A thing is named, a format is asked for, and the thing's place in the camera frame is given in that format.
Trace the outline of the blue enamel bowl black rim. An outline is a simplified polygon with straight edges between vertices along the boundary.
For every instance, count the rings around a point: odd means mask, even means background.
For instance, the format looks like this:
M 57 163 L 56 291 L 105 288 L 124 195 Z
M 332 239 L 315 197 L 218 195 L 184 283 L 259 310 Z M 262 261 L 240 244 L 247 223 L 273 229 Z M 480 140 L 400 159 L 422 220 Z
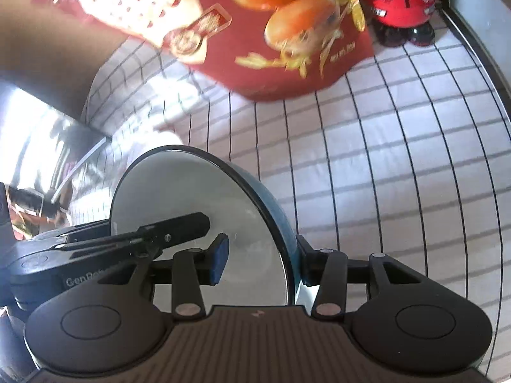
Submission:
M 248 171 L 184 145 L 158 147 L 135 159 L 114 190 L 112 233 L 181 216 L 200 236 L 179 245 L 175 233 L 167 233 L 170 246 L 162 260 L 185 249 L 206 249 L 220 233 L 229 239 L 218 284 L 201 288 L 206 309 L 294 303 L 300 279 L 293 228 L 275 197 Z

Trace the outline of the grey metal appliance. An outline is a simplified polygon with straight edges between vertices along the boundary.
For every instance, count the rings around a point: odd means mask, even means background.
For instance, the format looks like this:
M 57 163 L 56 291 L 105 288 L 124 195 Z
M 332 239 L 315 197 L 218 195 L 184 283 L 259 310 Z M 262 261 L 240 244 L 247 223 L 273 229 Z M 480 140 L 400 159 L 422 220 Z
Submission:
M 1 226 L 25 240 L 68 225 L 72 179 L 111 140 L 2 79 Z

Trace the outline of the white black checkered tablecloth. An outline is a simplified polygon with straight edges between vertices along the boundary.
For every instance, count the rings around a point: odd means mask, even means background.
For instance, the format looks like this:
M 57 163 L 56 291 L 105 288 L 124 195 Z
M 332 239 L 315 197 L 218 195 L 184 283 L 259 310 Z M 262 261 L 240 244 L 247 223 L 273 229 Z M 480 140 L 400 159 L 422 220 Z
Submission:
M 141 152 L 206 150 L 261 180 L 312 245 L 388 253 L 479 305 L 494 330 L 481 370 L 509 381 L 510 122 L 465 38 L 443 13 L 432 24 L 432 46 L 376 45 L 329 88 L 270 103 L 124 42 L 85 103 L 113 139 L 72 181 L 72 222 L 108 216 Z

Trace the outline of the red snack bag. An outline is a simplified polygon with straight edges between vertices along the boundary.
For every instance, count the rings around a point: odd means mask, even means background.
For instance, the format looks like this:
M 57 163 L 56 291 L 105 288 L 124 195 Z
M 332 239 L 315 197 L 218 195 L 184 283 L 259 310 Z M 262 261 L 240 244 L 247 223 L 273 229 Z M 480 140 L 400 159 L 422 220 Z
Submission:
M 373 55 L 359 0 L 34 0 L 104 23 L 254 101 L 327 88 Z

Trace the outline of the red black waka bottle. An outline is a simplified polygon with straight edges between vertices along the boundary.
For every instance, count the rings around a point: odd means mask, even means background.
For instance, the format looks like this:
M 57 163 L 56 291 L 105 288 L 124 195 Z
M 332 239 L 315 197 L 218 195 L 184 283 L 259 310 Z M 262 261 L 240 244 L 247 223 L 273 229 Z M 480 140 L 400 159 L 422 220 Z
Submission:
M 360 0 L 371 17 L 380 45 L 395 48 L 409 42 L 427 47 L 435 40 L 431 18 L 436 0 Z

